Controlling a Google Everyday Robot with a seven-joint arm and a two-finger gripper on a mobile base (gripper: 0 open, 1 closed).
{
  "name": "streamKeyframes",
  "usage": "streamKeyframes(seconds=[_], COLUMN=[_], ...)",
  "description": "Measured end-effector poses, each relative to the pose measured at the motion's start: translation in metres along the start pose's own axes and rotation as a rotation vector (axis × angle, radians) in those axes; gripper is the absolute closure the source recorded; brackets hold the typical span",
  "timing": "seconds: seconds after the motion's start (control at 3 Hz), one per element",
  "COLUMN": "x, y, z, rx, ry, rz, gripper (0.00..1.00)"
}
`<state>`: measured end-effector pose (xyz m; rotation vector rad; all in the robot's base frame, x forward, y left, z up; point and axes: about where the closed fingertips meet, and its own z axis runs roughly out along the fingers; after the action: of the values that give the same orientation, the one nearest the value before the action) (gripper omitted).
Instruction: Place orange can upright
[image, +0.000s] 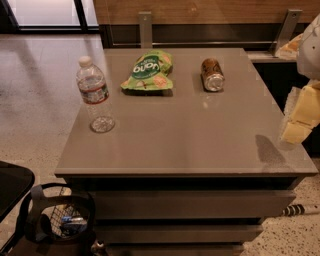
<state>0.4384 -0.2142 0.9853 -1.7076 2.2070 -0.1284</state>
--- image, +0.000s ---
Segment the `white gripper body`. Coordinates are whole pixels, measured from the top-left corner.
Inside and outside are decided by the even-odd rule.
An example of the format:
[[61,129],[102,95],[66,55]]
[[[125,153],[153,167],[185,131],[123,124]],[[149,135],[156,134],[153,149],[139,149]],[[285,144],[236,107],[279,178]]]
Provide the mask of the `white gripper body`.
[[297,70],[309,79],[320,79],[320,14],[302,34],[297,51]]

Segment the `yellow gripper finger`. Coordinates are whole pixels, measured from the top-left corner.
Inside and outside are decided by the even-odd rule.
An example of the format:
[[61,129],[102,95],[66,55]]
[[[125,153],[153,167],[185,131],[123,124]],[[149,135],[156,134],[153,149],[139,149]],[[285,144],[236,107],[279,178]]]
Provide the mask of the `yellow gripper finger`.
[[280,140],[290,144],[302,143],[320,124],[320,83],[293,87],[284,108]]

